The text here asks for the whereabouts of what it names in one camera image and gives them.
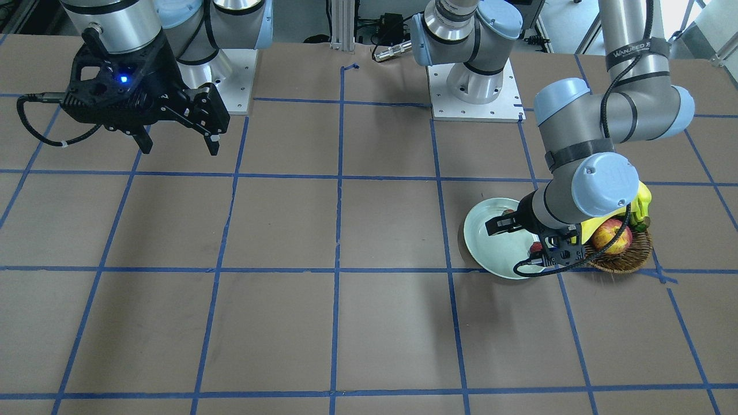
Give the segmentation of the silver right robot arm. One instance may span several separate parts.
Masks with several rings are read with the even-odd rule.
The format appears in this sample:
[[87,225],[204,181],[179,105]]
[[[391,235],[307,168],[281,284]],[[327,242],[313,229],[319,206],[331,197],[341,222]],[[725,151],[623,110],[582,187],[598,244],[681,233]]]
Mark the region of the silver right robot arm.
[[[81,32],[61,108],[92,131],[119,130],[142,153],[153,142],[146,126],[174,121],[198,132],[211,155],[229,126],[222,76],[187,80],[182,69],[207,66],[224,50],[260,50],[273,39],[269,1],[63,1]],[[430,1],[401,19],[409,40],[374,51],[386,61],[412,51],[421,66],[450,64],[446,79],[461,101],[493,102],[514,40],[524,28],[506,1]]]

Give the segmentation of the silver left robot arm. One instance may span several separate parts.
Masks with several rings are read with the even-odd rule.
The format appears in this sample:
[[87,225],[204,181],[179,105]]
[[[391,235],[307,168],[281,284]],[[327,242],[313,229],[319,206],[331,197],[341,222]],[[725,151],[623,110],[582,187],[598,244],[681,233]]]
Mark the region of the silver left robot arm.
[[[662,36],[659,1],[598,3],[611,84],[594,95],[587,82],[565,78],[541,89],[533,110],[552,179],[524,197],[515,211],[490,218],[490,236],[528,231],[542,248],[519,260],[524,266],[569,270],[587,263],[582,224],[632,211],[639,176],[617,144],[658,140],[680,133],[694,117],[694,99],[675,86],[670,43]],[[505,66],[522,16],[505,1],[431,1],[411,17],[416,62],[450,66],[445,96],[487,110],[504,92]]]

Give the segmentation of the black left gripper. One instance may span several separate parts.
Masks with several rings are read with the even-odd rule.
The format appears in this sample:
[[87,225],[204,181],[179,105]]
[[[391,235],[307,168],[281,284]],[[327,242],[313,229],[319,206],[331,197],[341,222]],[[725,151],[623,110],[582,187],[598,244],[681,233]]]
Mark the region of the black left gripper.
[[538,241],[543,244],[543,256],[532,258],[528,255],[517,263],[518,270],[524,266],[559,266],[562,270],[570,270],[583,264],[582,226],[566,224],[563,228],[549,228],[534,214],[533,194],[528,194],[520,201],[513,220],[504,220],[502,213],[487,220],[485,229],[488,236],[515,233],[524,229],[538,237]]

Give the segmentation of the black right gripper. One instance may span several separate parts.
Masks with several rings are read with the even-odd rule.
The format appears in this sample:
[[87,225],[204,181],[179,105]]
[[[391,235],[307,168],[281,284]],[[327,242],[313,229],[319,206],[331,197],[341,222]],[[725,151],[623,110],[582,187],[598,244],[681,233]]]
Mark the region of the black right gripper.
[[143,153],[153,146],[147,125],[176,121],[201,134],[210,155],[218,155],[231,119],[226,105],[213,82],[188,89],[163,29],[147,45],[121,54],[106,49],[97,29],[85,29],[81,37],[61,102],[67,115],[122,131]]

